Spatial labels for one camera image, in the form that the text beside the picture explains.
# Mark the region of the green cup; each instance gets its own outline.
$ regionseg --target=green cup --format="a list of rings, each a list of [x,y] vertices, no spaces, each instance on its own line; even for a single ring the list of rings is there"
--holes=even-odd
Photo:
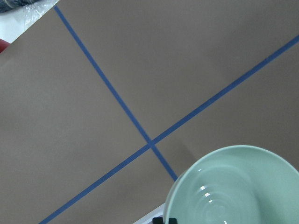
[[[164,222],[298,224],[299,173],[280,156],[230,146],[204,156],[172,186]]]

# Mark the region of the blue line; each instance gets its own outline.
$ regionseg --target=blue line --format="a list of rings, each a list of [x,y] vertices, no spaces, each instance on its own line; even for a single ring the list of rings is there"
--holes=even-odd
[[[98,64],[96,63],[96,61],[94,60],[94,58],[92,57],[92,55],[89,53],[89,51],[87,50],[87,48],[85,47],[85,45],[83,44],[83,42],[80,40],[80,38],[78,37],[78,35],[74,31],[74,29],[71,27],[71,25],[69,24],[69,22],[67,21],[67,19],[63,15],[63,13],[60,11],[60,9],[57,6],[54,6],[54,9],[57,12],[58,16],[60,17],[60,19],[62,20],[62,22],[64,23],[64,25],[66,26],[66,28],[69,30],[70,34],[73,36],[73,38],[75,39],[75,41],[77,42],[77,44],[81,48],[81,50],[84,52],[84,54],[88,58],[89,62],[92,64],[92,66],[94,67],[94,69],[97,71],[98,75],[102,78],[102,80],[104,81],[104,83],[106,84],[106,86],[108,87],[108,89],[112,92],[112,94],[114,95],[114,97],[116,98],[116,100],[118,101],[118,103],[121,105],[121,107],[123,108],[123,110],[125,111],[125,113],[128,115],[128,117],[131,119],[131,121],[133,122],[133,124],[135,125],[135,127],[138,129],[138,131],[140,132],[140,134],[143,136],[143,138],[146,140],[147,143],[151,144],[152,140],[150,139],[150,137],[146,134],[145,130],[142,128],[142,126],[140,125],[140,123],[138,122],[138,120],[135,118],[135,116],[130,111],[130,109],[127,107],[127,105],[122,100],[122,98],[120,97],[120,95],[117,93],[117,91],[115,90],[115,88],[109,82],[108,78],[105,76],[105,74],[103,73],[103,71],[101,70],[101,68],[98,66]],[[174,173],[174,171],[172,170],[172,168],[170,167],[170,165],[167,163],[166,159],[159,152],[158,148],[155,145],[152,145],[152,150],[155,153],[155,155],[158,157],[158,159],[160,160],[160,162],[162,163],[162,165],[165,167],[165,169],[167,170],[167,172],[169,173],[169,175],[173,178],[173,180],[176,180],[178,177],[176,176],[176,174]]]
[[[120,171],[122,168],[124,168],[126,165],[128,165],[130,162],[135,160],[138,156],[142,155],[145,153],[148,149],[150,149],[150,145],[147,144],[143,146],[141,149],[139,149],[137,152],[132,154],[130,157],[128,157],[126,160],[121,162],[119,165],[114,167],[112,170],[110,170],[108,173],[103,175],[100,179],[98,179],[96,182],[91,184],[89,187],[85,188],[83,191],[81,191],[79,194],[77,194],[75,197],[73,197],[71,200],[69,200],[67,203],[65,203],[63,206],[61,206],[59,209],[54,211],[52,214],[50,214],[48,217],[46,217],[43,221],[41,221],[39,224],[47,224],[50,222],[52,219],[57,217],[59,214],[67,210],[69,207],[71,207],[74,203],[79,201],[81,198],[83,198],[85,195],[90,193],[92,190],[94,190],[96,187],[101,185],[104,181],[109,179],[111,176],[116,174],[118,171]]]
[[[167,130],[165,130],[164,132],[162,132],[160,135],[158,135],[156,138],[153,139],[153,141],[152,141],[153,144],[157,144],[162,139],[164,139],[165,137],[167,137],[168,135],[170,135],[172,132],[174,132],[175,130],[177,130],[179,127],[181,127],[187,121],[189,121],[190,119],[192,119],[193,117],[195,117],[197,114],[199,114],[204,109],[206,109],[207,107],[209,107],[216,100],[218,100],[221,97],[223,97],[225,94],[227,94],[228,92],[230,92],[232,89],[234,89],[235,87],[237,87],[239,84],[241,84],[242,82],[244,82],[246,79],[248,79],[252,75],[254,75],[256,72],[258,72],[260,69],[262,69],[263,67],[265,67],[267,64],[269,64],[270,62],[272,62],[274,59],[276,59],[278,56],[280,56],[281,54],[283,54],[284,52],[286,52],[289,48],[291,48],[293,45],[295,45],[298,42],[299,42],[299,35],[296,36],[295,38],[293,38],[291,41],[289,41],[283,47],[281,47],[280,49],[278,49],[277,51],[275,51],[269,57],[267,57],[266,59],[264,59],[263,61],[261,61],[255,67],[253,67],[252,69],[250,69],[249,71],[247,71],[244,75],[242,75],[241,77],[239,77],[238,79],[236,79],[234,82],[232,82],[230,85],[228,85],[227,87],[225,87],[223,90],[221,90],[218,93],[216,93],[213,97],[211,97],[209,100],[207,100],[206,102],[204,102],[202,105],[200,105],[199,107],[197,107],[195,110],[193,110],[192,112],[190,112],[189,114],[187,114],[185,117],[183,117],[177,123],[175,123],[174,125],[172,125],[171,127],[169,127]]]

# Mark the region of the red object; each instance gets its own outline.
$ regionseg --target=red object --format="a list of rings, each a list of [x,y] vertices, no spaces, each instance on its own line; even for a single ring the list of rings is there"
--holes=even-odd
[[[8,42],[6,42],[6,41],[0,39],[0,53],[1,53],[2,51],[4,51],[4,49],[7,48],[8,46],[9,46],[9,43],[8,43]]]

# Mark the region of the clear plastic wrap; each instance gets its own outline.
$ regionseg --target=clear plastic wrap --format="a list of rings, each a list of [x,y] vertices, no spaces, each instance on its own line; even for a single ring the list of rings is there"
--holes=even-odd
[[[25,30],[48,12],[59,0],[41,0],[24,7]]]

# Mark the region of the black object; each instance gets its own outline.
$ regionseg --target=black object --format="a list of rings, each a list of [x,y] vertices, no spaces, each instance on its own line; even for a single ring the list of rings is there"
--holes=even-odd
[[[153,218],[152,223],[153,224],[164,224],[163,223],[163,218],[162,217]],[[169,218],[168,223],[169,224],[178,224],[178,221],[177,221],[176,218]]]
[[[0,13],[7,12],[14,8],[30,5],[39,0],[0,0]]]

